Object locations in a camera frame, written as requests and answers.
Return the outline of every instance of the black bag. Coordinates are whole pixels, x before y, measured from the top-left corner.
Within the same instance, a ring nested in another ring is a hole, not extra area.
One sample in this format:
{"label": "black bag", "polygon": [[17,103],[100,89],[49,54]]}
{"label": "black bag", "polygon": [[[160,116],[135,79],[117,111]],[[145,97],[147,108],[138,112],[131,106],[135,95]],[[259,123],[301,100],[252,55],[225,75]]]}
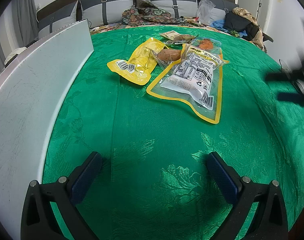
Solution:
{"label": "black bag", "polygon": [[232,30],[240,33],[244,31],[250,23],[251,22],[248,19],[234,14],[233,12],[228,12],[225,16],[225,24],[223,27],[227,30]]}
{"label": "black bag", "polygon": [[256,36],[256,34],[258,33],[258,31],[259,31],[259,26],[250,23],[245,28],[245,32],[247,33],[248,36],[243,36],[242,38],[247,41],[252,41]]}

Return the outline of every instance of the plastic bag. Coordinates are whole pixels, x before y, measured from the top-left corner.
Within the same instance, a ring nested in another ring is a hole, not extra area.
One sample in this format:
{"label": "plastic bag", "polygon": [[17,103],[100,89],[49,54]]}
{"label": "plastic bag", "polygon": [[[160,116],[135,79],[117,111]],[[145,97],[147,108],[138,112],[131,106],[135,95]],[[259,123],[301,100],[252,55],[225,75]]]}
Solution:
{"label": "plastic bag", "polygon": [[190,43],[194,38],[197,37],[190,34],[180,34],[176,31],[159,33],[159,35],[169,40],[164,43],[166,45]]}
{"label": "plastic bag", "polygon": [[145,85],[150,80],[151,72],[157,64],[151,55],[151,50],[158,53],[163,48],[163,42],[149,38],[133,51],[129,60],[116,59],[107,63],[107,66],[127,80],[138,85]]}
{"label": "plastic bag", "polygon": [[199,21],[205,25],[211,25],[212,20],[210,19],[211,11],[215,7],[215,4],[209,0],[201,0],[199,7],[196,11],[196,16],[199,17]]}
{"label": "plastic bag", "polygon": [[203,120],[218,123],[225,63],[228,61],[183,44],[181,58],[172,62],[146,91],[157,98],[184,102]]}
{"label": "plastic bag", "polygon": [[162,49],[159,53],[151,50],[152,56],[162,69],[181,57],[181,49]]}
{"label": "plastic bag", "polygon": [[222,44],[220,41],[206,37],[196,37],[191,42],[191,45],[206,50],[211,54],[223,59],[222,49],[221,49]]}

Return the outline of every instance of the blue gripper pad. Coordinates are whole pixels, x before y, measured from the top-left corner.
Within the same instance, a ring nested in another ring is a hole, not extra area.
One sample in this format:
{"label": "blue gripper pad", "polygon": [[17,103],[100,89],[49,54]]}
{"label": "blue gripper pad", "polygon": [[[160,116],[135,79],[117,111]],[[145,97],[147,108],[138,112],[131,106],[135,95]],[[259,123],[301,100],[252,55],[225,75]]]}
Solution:
{"label": "blue gripper pad", "polygon": [[237,203],[238,188],[213,153],[207,155],[206,167],[221,190],[225,201],[235,205]]}
{"label": "blue gripper pad", "polygon": [[70,190],[70,201],[73,205],[79,204],[83,201],[92,182],[96,178],[98,172],[101,170],[103,163],[102,156],[97,152],[93,152],[89,158],[90,161],[88,163],[86,163],[86,160],[82,166],[77,167],[82,169],[82,171],[75,179],[75,182]]}

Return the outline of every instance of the yellow package border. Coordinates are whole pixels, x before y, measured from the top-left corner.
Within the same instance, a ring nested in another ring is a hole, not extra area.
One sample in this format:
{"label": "yellow package border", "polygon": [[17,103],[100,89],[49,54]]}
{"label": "yellow package border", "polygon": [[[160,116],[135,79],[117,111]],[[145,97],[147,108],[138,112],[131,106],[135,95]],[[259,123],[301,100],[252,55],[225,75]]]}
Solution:
{"label": "yellow package border", "polygon": [[[162,44],[164,45],[164,47],[169,48],[169,47],[166,46],[162,41],[159,41],[158,39],[151,37],[151,38],[149,38],[147,41],[145,41],[145,42],[143,42],[142,44],[140,44],[140,45],[132,52],[132,55],[130,56],[130,58],[129,58],[128,60],[125,60],[126,63],[128,63],[132,58],[135,57],[134,55],[136,54],[136,51],[138,51],[138,50],[141,49],[143,46],[145,46],[145,44],[147,44],[147,43],[149,43],[149,42],[151,42],[151,41],[160,42],[160,43],[162,43]],[[112,60],[112,61],[108,62],[108,63],[107,63],[108,68],[109,68],[112,72],[118,73],[120,76],[124,77],[125,79],[129,80],[130,82],[135,83],[135,84],[137,84],[137,85],[141,85],[141,86],[147,84],[147,83],[150,81],[150,79],[151,79],[151,73],[152,73],[152,71],[155,69],[155,67],[156,67],[156,65],[157,65],[156,60],[154,60],[155,63],[153,63],[153,65],[151,65],[151,66],[146,70],[146,73],[149,75],[148,78],[146,78],[147,81],[146,81],[146,82],[140,82],[140,81],[136,80],[135,78],[133,78],[130,74],[127,74],[127,72],[124,72],[123,70],[114,70],[114,69],[111,69],[111,66],[113,65],[113,63],[115,63],[115,62],[117,62],[117,61],[119,61],[119,60],[121,60],[121,59],[115,59],[115,60]]]}
{"label": "yellow package border", "polygon": [[203,120],[213,123],[213,124],[217,124],[220,121],[220,116],[221,116],[221,104],[222,104],[222,80],[223,80],[223,66],[219,67],[219,83],[218,83],[218,102],[217,102],[217,107],[216,107],[216,112],[215,112],[215,119],[210,119],[207,118],[203,115],[201,115],[198,111],[196,111],[194,109],[194,107],[192,106],[192,104],[189,101],[186,101],[185,99],[181,99],[181,98],[171,98],[171,97],[166,97],[166,96],[161,96],[159,94],[156,94],[154,92],[152,92],[152,88],[170,71],[170,69],[181,62],[181,59],[178,59],[177,61],[172,62],[165,70],[162,71],[161,74],[159,74],[152,82],[151,84],[147,87],[146,92],[149,95],[152,95],[156,98],[161,98],[161,99],[167,99],[167,100],[175,100],[175,101],[181,101],[187,105],[189,105],[191,107],[191,109],[193,110],[194,113],[196,113],[196,115],[200,118],[202,118]]}

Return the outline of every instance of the scratched white surface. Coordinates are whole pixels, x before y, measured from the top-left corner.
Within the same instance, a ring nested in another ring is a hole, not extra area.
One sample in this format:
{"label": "scratched white surface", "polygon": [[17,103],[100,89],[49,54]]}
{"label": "scratched white surface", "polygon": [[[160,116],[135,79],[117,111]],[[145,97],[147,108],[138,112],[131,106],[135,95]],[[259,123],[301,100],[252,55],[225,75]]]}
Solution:
{"label": "scratched white surface", "polygon": [[13,239],[20,239],[28,184],[42,181],[61,105],[94,51],[87,21],[38,42],[0,86],[0,221]]}

